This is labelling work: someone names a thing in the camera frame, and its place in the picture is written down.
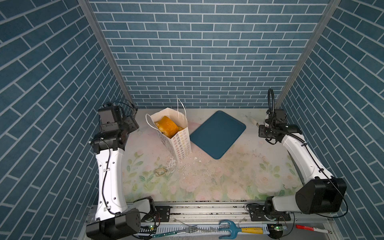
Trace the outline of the large round twisted bread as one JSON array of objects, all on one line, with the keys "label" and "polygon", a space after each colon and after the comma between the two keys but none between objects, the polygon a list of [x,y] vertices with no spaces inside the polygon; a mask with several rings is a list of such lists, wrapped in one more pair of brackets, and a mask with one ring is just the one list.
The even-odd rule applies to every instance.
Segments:
[{"label": "large round twisted bread", "polygon": [[170,118],[164,116],[161,120],[155,123],[158,130],[168,138],[173,138],[179,131],[184,128],[177,126]]}]

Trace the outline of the white printed paper bag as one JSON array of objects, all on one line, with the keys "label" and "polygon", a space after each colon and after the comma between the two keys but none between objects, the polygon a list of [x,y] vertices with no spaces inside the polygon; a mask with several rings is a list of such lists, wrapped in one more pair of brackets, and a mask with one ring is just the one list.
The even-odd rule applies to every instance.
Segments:
[{"label": "white printed paper bag", "polygon": [[177,106],[184,111],[166,108],[152,115],[146,114],[145,119],[172,156],[181,161],[192,152],[192,147],[186,108],[180,99],[177,99]]}]

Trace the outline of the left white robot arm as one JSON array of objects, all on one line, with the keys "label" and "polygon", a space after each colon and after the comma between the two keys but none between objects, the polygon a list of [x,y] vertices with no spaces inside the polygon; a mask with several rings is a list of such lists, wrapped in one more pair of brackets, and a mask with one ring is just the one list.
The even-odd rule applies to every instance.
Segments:
[{"label": "left white robot arm", "polygon": [[137,234],[144,219],[156,220],[151,197],[128,207],[122,186],[122,158],[128,134],[139,125],[131,116],[120,120],[102,117],[100,133],[90,142],[98,164],[99,199],[95,222],[87,225],[86,235],[92,240],[118,240]]}]

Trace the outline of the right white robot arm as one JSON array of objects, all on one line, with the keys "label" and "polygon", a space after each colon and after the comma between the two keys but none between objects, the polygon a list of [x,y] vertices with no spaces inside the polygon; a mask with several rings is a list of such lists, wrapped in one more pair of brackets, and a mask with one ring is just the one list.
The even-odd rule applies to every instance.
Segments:
[{"label": "right white robot arm", "polygon": [[268,197],[263,211],[273,221],[284,213],[316,214],[329,218],[346,204],[347,184],[336,178],[310,149],[302,130],[290,125],[283,109],[268,109],[263,124],[252,117],[249,120],[259,128],[259,137],[269,144],[281,143],[288,151],[303,186],[291,196]]}]

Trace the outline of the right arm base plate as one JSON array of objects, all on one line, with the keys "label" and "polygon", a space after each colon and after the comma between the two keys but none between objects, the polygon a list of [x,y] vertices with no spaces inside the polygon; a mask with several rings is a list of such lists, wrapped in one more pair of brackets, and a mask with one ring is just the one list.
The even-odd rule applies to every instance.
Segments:
[{"label": "right arm base plate", "polygon": [[247,204],[245,209],[249,213],[252,222],[288,222],[291,220],[289,212],[278,212],[271,206],[265,207],[264,205],[251,203]]}]

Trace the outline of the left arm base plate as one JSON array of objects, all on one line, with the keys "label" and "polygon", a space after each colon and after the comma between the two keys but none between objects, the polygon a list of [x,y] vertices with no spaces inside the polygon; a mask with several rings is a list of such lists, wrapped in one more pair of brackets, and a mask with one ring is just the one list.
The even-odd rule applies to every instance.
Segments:
[{"label": "left arm base plate", "polygon": [[153,222],[153,217],[156,222],[167,223],[170,221],[171,207],[170,206],[155,206],[149,210],[140,211],[142,222]]}]

